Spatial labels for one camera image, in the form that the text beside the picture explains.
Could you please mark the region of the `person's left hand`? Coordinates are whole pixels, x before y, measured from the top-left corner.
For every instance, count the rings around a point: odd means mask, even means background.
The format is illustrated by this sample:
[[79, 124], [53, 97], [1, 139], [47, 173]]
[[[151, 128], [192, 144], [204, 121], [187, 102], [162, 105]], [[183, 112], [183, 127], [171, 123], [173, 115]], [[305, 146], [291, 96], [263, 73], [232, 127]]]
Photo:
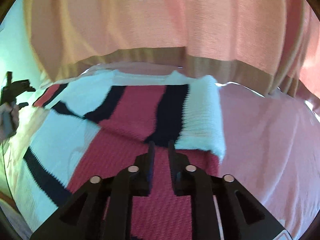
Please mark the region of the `person's left hand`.
[[1, 142], [14, 136], [19, 126], [19, 107], [13, 102], [1, 105]]

